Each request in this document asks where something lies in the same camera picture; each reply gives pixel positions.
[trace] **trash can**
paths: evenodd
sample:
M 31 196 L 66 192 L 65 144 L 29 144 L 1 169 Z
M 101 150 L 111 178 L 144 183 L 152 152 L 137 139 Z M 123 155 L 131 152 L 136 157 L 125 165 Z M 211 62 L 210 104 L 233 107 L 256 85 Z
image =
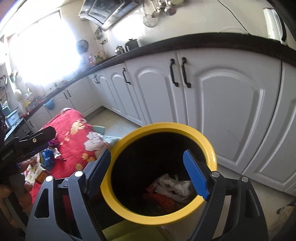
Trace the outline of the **trash can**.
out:
M 143 225 L 166 225 L 189 216 L 203 204 L 201 196 L 165 215 L 147 212 L 145 208 L 149 208 L 141 201 L 145 189 L 161 175 L 177 174 L 182 180 L 190 180 L 183 164 L 187 149 L 210 170 L 217 170 L 212 145 L 192 127 L 156 123 L 129 133 L 111 150 L 111 164 L 101 185 L 106 203 L 121 217 Z

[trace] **blue bowl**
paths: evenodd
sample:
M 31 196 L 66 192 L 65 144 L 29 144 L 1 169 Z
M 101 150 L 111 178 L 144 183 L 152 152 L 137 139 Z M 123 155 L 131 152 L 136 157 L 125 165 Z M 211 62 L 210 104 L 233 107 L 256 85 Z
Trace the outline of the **blue bowl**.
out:
M 53 108 L 55 107 L 53 99 L 50 99 L 46 104 L 44 104 L 44 106 L 48 110 L 53 110 Z

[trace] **black countertop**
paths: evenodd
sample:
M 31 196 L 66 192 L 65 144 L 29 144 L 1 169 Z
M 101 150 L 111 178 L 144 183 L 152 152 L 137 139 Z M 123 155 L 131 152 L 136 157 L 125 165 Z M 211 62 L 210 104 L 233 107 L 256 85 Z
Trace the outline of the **black countertop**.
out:
M 296 67 L 296 51 L 288 46 L 281 44 L 276 40 L 266 39 L 258 36 L 253 36 L 250 34 L 237 33 L 189 34 L 147 44 L 143 47 L 133 49 L 130 52 L 124 53 L 120 56 L 114 56 L 109 58 L 108 60 L 100 63 L 99 65 L 92 67 L 84 71 L 83 73 L 77 75 L 66 85 L 50 93 L 44 99 L 44 101 L 38 104 L 30 112 L 30 115 L 25 118 L 30 118 L 30 116 L 34 114 L 43 104 L 48 102 L 51 98 L 62 92 L 71 84 L 101 69 L 105 69 L 117 64 L 122 64 L 129 59 L 144 55 L 189 48 L 229 48 L 246 50 L 280 59 Z

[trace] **silver screw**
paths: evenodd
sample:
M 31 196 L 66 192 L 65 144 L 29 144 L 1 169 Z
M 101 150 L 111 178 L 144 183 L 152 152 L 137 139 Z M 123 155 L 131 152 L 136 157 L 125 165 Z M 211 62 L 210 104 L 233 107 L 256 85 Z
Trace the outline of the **silver screw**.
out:
M 76 171 L 74 175 L 75 177 L 81 177 L 83 175 L 83 171 Z
M 212 176 L 213 177 L 219 177 L 220 176 L 220 173 L 219 172 L 212 172 Z
M 46 180 L 47 182 L 50 182 L 52 179 L 53 179 L 53 176 L 47 176 L 45 180 Z
M 249 181 L 249 179 L 247 177 L 242 177 L 242 181 L 247 183 Z

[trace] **hand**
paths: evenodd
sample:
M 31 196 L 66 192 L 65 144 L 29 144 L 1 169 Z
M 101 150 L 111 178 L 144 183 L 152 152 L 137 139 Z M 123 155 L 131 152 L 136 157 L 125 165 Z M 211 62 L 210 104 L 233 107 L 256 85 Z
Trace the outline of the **hand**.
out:
M 29 166 L 29 164 L 30 164 L 30 160 L 23 161 L 22 163 L 20 163 L 20 172 L 24 172 L 27 169 L 27 167 Z M 32 190 L 32 185 L 28 181 L 25 181 L 24 186 L 25 186 L 25 190 L 27 192 L 19 199 L 19 202 L 20 202 L 21 207 L 23 208 L 23 212 L 27 213 L 27 212 L 31 211 L 32 206 L 33 206 L 32 196 L 29 193 L 29 191 Z M 17 223 L 12 218 L 12 215 L 11 215 L 10 211 L 8 210 L 8 208 L 6 207 L 4 200 L 3 200 L 4 198 L 7 198 L 11 194 L 12 191 L 13 190 L 11 190 L 8 186 L 0 185 L 0 208 L 3 212 L 3 214 L 5 215 L 5 217 L 7 218 L 7 220 L 9 221 L 9 223 L 12 226 L 18 228 Z

